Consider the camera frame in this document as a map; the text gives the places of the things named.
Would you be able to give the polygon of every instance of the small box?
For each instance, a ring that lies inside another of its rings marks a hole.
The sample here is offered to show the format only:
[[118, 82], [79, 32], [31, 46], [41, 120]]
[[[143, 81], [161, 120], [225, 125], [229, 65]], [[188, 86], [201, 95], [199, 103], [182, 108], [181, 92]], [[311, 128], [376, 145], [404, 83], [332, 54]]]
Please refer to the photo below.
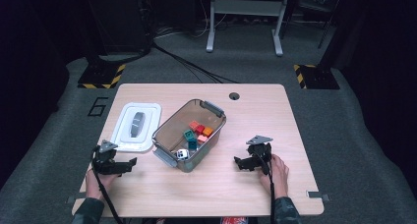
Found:
[[188, 149], [192, 150], [192, 151], [196, 151], [197, 150], [197, 139], [192, 138], [191, 140], [187, 140], [188, 142]]
[[208, 138], [207, 137], [205, 137], [205, 136], [203, 136], [203, 135], [199, 135], [198, 137], [197, 137], [197, 142], [198, 143], [204, 143], [204, 142], [206, 142], [208, 140]]
[[199, 135], [201, 135], [202, 133], [203, 133], [203, 131], [205, 130], [205, 126], [203, 126], [203, 125], [199, 125], [197, 128], [196, 128], [196, 130], [195, 130], [195, 133], [199, 136]]
[[212, 133], [212, 129], [209, 127], [205, 127], [205, 129], [202, 132], [202, 135], [208, 138]]
[[194, 133], [191, 130], [187, 130], [184, 132], [185, 140], [190, 141], [191, 139], [194, 139]]
[[193, 130], [193, 131], [195, 131], [195, 130], [196, 130], [196, 128], [197, 128], [199, 125], [200, 125], [200, 124], [199, 124], [198, 122], [196, 122], [196, 121], [193, 121], [193, 122], [191, 122], [191, 123], [189, 124], [190, 129], [191, 129], [191, 130]]
[[178, 149], [177, 151], [177, 158], [180, 160], [187, 159], [189, 155], [190, 155], [189, 151], [185, 148]]
[[[178, 159], [176, 152], [187, 149], [188, 142], [184, 132], [190, 129], [190, 123], [199, 122], [213, 129], [211, 136], [196, 151], [190, 151], [186, 159]], [[224, 111], [208, 101], [192, 99], [174, 113], [152, 135], [156, 150], [153, 152], [170, 167], [183, 172], [191, 172], [217, 144], [220, 130], [226, 123]]]

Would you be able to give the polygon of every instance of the orange block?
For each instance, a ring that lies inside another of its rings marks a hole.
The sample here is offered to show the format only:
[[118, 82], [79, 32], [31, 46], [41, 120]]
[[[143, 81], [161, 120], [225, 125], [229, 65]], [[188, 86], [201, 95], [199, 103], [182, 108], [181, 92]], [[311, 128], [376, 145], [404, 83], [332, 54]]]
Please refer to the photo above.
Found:
[[209, 137], [211, 133], [212, 133], [212, 128], [209, 128], [209, 127], [205, 127], [205, 129], [202, 132], [203, 136], [205, 137]]

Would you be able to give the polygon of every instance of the plastic bin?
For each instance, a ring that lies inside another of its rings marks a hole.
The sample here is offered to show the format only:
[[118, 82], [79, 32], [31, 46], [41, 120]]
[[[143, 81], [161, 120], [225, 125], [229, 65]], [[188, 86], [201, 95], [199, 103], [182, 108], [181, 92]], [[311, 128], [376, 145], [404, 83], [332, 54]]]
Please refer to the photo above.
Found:
[[[213, 129], [208, 139], [198, 145], [197, 150], [189, 150], [186, 159], [177, 157], [179, 149], [188, 149], [184, 132], [190, 130], [190, 123], [197, 121]], [[156, 150], [153, 152], [170, 167], [183, 172], [191, 172], [217, 144], [220, 130], [226, 123], [224, 111], [208, 101], [192, 99], [163, 123], [152, 135]]]

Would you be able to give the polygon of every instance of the metal stand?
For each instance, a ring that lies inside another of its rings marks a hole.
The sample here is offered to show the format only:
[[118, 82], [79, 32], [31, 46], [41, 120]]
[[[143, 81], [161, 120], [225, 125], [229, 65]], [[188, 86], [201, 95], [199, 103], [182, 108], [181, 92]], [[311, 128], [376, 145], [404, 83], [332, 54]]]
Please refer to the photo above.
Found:
[[252, 1], [252, 0], [211, 0], [210, 25], [208, 33], [207, 52], [212, 52], [214, 46], [214, 14], [257, 15], [278, 17], [276, 28], [272, 30], [275, 54], [282, 56], [282, 46], [279, 30], [282, 25], [287, 0], [282, 1]]

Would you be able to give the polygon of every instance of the wrist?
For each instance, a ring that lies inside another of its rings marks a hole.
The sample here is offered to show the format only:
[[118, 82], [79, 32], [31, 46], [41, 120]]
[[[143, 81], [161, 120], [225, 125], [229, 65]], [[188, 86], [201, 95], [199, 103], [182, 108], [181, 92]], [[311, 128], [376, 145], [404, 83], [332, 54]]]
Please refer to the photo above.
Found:
[[95, 199], [98, 199], [98, 200], [101, 200], [101, 201], [104, 200], [103, 194], [101, 192], [98, 192], [98, 193], [86, 193], [86, 197], [95, 198]]
[[280, 198], [280, 197], [288, 197], [287, 193], [283, 193], [283, 192], [277, 192], [275, 191], [275, 199]]

